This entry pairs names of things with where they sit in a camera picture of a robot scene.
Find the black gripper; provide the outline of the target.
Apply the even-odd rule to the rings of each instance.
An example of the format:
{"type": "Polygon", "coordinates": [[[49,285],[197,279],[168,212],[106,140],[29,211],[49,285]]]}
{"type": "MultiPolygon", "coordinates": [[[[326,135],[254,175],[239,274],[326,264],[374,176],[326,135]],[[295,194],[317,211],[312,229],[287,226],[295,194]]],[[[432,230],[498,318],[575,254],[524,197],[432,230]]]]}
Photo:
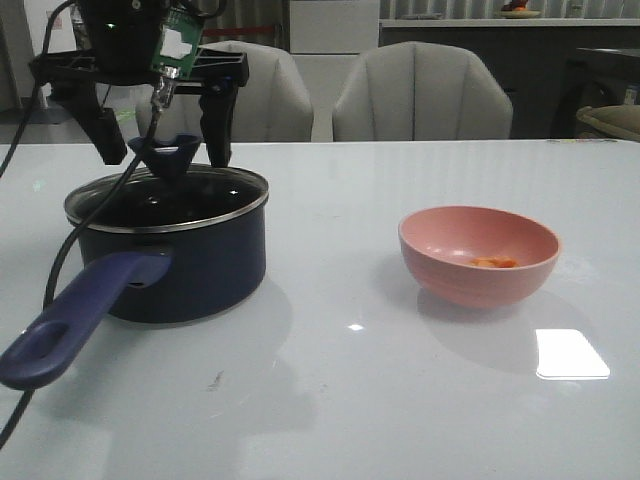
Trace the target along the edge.
{"type": "MultiPolygon", "coordinates": [[[[220,1],[212,12],[190,1],[76,1],[90,47],[57,53],[42,52],[30,62],[38,85],[58,80],[89,80],[117,86],[156,84],[161,78],[205,83],[199,99],[200,127],[213,167],[227,167],[231,159],[231,132],[238,86],[249,78],[243,53],[205,51],[200,44],[187,80],[170,79],[150,69],[161,22],[172,6],[183,6],[204,20],[221,15],[220,1]]],[[[127,155],[114,111],[102,107],[94,92],[78,92],[64,102],[96,148],[105,165],[119,165],[127,155]]]]}

